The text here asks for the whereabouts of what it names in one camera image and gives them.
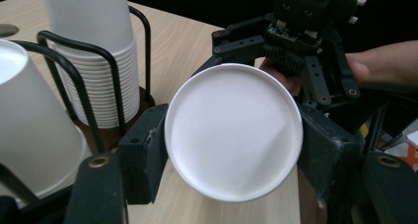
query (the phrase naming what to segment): human hand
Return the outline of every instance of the human hand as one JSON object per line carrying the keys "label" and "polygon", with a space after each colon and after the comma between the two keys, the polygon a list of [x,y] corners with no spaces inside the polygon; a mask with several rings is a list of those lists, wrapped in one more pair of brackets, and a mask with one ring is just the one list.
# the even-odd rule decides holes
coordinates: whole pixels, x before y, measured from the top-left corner
{"label": "human hand", "polygon": [[362,83],[367,81],[369,78],[369,68],[361,63],[355,56],[356,54],[347,53],[347,62],[350,66],[351,71],[353,72],[353,78],[357,83]]}
{"label": "human hand", "polygon": [[270,74],[277,79],[289,91],[292,96],[298,96],[302,88],[302,79],[299,76],[286,77],[280,73],[276,68],[276,63],[273,59],[265,58],[259,69]]}

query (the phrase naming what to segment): white paper cup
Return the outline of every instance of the white paper cup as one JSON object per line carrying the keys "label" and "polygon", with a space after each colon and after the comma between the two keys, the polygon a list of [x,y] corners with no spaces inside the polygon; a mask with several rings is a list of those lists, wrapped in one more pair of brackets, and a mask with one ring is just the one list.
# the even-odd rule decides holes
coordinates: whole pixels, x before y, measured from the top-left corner
{"label": "white paper cup", "polygon": [[[139,78],[138,78],[138,64],[135,47],[130,50],[122,60],[122,62],[116,62],[118,65],[120,91],[122,95],[123,110],[125,114],[125,121],[129,121],[132,115],[132,109],[139,110],[140,98],[139,96]],[[99,128],[113,128],[119,126],[117,119],[116,101],[114,99],[113,81],[110,74],[109,66],[86,66],[74,64],[81,74],[87,93],[89,95],[90,102],[92,104],[93,112],[97,119]],[[60,71],[61,77],[63,78],[64,85],[71,97],[72,104],[75,105],[74,109],[80,121],[88,124],[86,115],[81,101],[77,92],[77,89],[71,80],[70,76]],[[106,112],[109,119],[113,123],[109,123],[109,119],[106,119],[102,114],[96,114],[102,108],[103,102],[108,102],[107,108],[114,108]]]}
{"label": "white paper cup", "polygon": [[[110,53],[134,39],[127,0],[44,0],[51,31],[98,45]],[[58,46],[75,55],[89,52]]]}
{"label": "white paper cup", "polygon": [[265,72],[223,64],[190,78],[169,107],[165,138],[174,168],[222,201],[260,198],[291,173],[303,141],[288,91]]}
{"label": "white paper cup", "polygon": [[[74,60],[72,58],[66,57],[69,59],[74,66],[76,66],[78,69],[83,69],[86,71],[93,71],[97,69],[109,69],[110,66],[108,62],[102,61],[102,62],[87,62],[87,61],[80,61],[80,60]],[[115,59],[118,66],[129,64],[129,61],[133,60],[133,52],[131,52],[129,55],[127,55],[125,58],[121,59]]]}
{"label": "white paper cup", "polygon": [[[58,44],[54,44],[52,46],[57,52],[61,53],[66,58],[70,59],[71,62],[86,66],[107,66],[108,62],[102,56],[89,53],[89,52],[80,52],[79,54],[74,54],[73,51],[68,51],[66,47],[59,46]],[[120,49],[116,52],[110,52],[113,56],[114,60],[123,62],[123,60],[130,58],[132,54],[136,52],[136,37],[134,37],[130,43],[128,43],[123,49]]]}
{"label": "white paper cup", "polygon": [[48,195],[78,169],[86,140],[21,46],[0,39],[0,72],[0,161]]}

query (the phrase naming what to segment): wooden table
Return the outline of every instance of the wooden table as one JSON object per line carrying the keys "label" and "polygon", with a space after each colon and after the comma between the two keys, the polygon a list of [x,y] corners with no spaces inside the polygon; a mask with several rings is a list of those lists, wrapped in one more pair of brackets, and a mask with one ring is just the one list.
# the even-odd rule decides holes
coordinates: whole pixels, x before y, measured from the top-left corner
{"label": "wooden table", "polygon": [[[152,30],[151,95],[156,104],[169,103],[179,87],[211,55],[211,33],[217,27],[130,3],[149,20]],[[0,24],[20,31],[6,39],[36,42],[39,31],[49,30],[43,0],[0,2]],[[132,17],[138,39],[144,38],[142,23]],[[144,44],[138,40],[140,86],[145,87]],[[31,57],[59,98],[41,55]],[[168,161],[154,204],[129,205],[130,223],[152,224],[263,224],[300,223],[297,169],[270,194],[245,203],[225,203],[204,197],[189,187]]]}

